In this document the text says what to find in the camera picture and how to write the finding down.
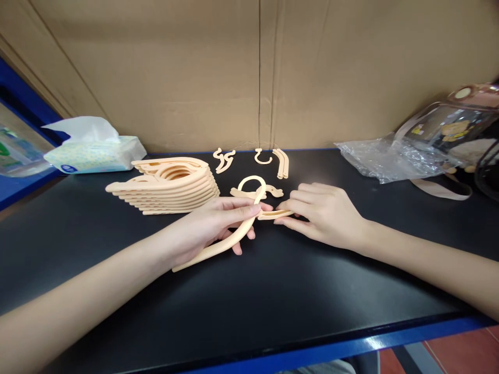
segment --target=hand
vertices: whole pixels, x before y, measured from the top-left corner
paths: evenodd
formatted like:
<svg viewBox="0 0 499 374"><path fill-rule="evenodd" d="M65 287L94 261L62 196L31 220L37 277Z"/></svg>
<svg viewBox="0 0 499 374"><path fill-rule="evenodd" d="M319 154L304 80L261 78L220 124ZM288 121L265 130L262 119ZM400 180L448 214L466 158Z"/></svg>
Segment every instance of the hand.
<svg viewBox="0 0 499 374"><path fill-rule="evenodd" d="M185 217L147 238L153 241L153 248L159 248L169 268L192 260L203 248L216 240L229 237L229 228L237 228L242 221L255 217L261 210L271 211L265 203L254 204L247 197L218 197L197 208ZM249 239L255 238L253 227L247 233ZM238 242L232 250L241 255Z"/></svg>
<svg viewBox="0 0 499 374"><path fill-rule="evenodd" d="M347 193L326 184L302 183L298 191L292 191L290 199L276 210L288 209L304 216L309 222L291 217L274 221L301 232L311 239L338 248L360 251L365 247L370 222L361 217Z"/></svg>

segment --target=black desk surface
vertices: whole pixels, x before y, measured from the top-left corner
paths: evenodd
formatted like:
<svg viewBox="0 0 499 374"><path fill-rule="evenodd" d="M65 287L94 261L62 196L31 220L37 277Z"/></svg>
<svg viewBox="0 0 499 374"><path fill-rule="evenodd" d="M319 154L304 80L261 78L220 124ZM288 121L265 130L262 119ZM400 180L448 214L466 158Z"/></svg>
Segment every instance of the black desk surface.
<svg viewBox="0 0 499 374"><path fill-rule="evenodd" d="M499 260L499 208L479 193L455 202L408 181L380 185L336 150L289 151L290 178L278 180L277 160L259 165L254 155L237 153L228 171L215 175L222 196L249 175L282 188L285 198L301 182L332 184L344 188L368 219ZM211 154L192 156L212 170L219 163ZM143 216L104 191L136 174L69 176L0 223L0 314L180 217ZM255 181L245 185L247 191L256 187ZM279 200L268 195L266 202L276 206ZM283 226L256 221L255 231L254 241L243 240L241 257L227 251L159 278L47 372L188 369L476 313L398 269Z"/></svg>

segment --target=transparent plastic container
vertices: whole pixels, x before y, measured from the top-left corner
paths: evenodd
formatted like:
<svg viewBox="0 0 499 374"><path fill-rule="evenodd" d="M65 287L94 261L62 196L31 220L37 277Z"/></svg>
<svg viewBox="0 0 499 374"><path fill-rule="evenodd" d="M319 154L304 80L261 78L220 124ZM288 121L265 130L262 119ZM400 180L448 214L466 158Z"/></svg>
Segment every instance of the transparent plastic container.
<svg viewBox="0 0 499 374"><path fill-rule="evenodd" d="M0 175L22 178L51 167L43 153L15 132L0 125Z"/></svg>

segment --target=clear plastic bag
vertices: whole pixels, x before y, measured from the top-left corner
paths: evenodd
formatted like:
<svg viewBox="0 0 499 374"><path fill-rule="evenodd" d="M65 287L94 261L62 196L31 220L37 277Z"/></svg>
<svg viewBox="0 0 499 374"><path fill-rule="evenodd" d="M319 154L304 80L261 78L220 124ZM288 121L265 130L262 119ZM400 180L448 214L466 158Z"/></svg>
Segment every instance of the clear plastic bag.
<svg viewBox="0 0 499 374"><path fill-rule="evenodd" d="M462 165L461 160L428 145L403 138L393 141L395 134L384 138L336 143L342 156L360 174L375 177L381 184L404 179L420 179L444 174L443 164Z"/></svg>

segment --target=tissue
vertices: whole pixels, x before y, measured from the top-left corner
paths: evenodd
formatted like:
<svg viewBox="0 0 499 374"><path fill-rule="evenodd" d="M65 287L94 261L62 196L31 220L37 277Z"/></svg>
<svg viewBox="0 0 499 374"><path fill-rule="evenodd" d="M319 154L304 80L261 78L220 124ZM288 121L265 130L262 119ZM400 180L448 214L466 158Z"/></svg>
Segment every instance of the tissue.
<svg viewBox="0 0 499 374"><path fill-rule="evenodd" d="M137 137L120 136L101 117L63 119L42 127L63 131L71 137L43 156L66 174L131 170L132 161L147 154Z"/></svg>

